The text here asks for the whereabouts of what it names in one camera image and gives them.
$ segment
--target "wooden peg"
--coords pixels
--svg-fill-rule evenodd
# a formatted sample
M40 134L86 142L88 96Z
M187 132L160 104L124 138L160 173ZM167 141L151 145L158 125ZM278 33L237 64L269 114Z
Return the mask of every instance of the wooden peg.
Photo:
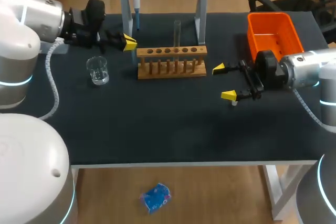
M196 65L196 59L193 59L193 68L191 70L191 73L195 72L195 65Z
M170 72L170 59L167 60L167 73Z
M202 64L202 61L203 61L203 56L199 56L197 65Z
M187 72L187 59L184 59L184 61L183 61L183 72L184 73Z
M175 73L179 72L179 61L177 59L175 59Z
M145 69L145 58L141 58L141 67Z
M152 74L153 73L153 61L151 60L149 62L149 74Z
M161 60L158 60L157 62L157 74L161 74Z

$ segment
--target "wooden floor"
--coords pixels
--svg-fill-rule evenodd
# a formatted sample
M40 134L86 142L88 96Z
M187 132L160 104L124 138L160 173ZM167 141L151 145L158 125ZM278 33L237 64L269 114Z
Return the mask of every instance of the wooden floor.
M88 0L59 0L83 9ZM107 13L120 13L120 0L104 0ZM141 0L143 13L194 12L196 0ZM209 12L248 12L247 0L209 0ZM141 193L157 183L172 200L153 215ZM86 169L77 185L79 224L271 224L264 174L249 167ZM297 224L291 214L284 224Z

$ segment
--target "clear plastic cup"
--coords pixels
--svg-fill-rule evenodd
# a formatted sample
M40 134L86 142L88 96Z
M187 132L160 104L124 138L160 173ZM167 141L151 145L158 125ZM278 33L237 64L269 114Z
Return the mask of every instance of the clear plastic cup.
M86 67L90 71L92 82L95 85L104 85L109 82L109 73L107 71L107 61L104 57L97 56L88 59Z

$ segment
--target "white cable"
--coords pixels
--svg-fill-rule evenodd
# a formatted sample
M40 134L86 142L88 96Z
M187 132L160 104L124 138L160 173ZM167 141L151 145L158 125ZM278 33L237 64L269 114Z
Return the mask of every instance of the white cable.
M293 89L294 94L296 95L296 97L298 98L299 102L302 104L302 106L304 107L304 109L308 112L308 114L310 115L311 118L313 118L313 120L320 125L321 127L323 127L323 123L314 115L314 113L310 110L310 108L306 105L305 101L302 99L302 97L300 96L299 92L296 89Z
M39 119L41 120L45 120L48 119L49 117L51 117L57 110L58 105L59 105L59 95L58 95L58 91L57 91L57 87L55 84L55 81L52 77L52 73L51 73L51 68L50 68L50 59L51 59L51 55L53 55L54 51L56 50L56 48L60 45L62 45L64 43L63 40L59 40L56 41L49 49L47 56L46 56L46 71L47 71L47 77L48 80L50 82L50 86L52 89L52 92L54 94L54 106L53 108L44 116L41 116Z

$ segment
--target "white table frame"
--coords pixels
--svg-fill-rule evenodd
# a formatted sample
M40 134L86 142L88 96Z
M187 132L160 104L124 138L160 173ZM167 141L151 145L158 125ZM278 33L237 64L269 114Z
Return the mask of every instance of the white table frame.
M84 168L130 168L130 167L188 167L188 166L257 166L264 168L268 193L272 205L274 221L285 219L294 206L296 189L301 178L316 161L269 161L269 162L180 162L180 163L134 163L103 165L72 165L75 184L79 169ZM288 165L284 174L279 177L276 165Z

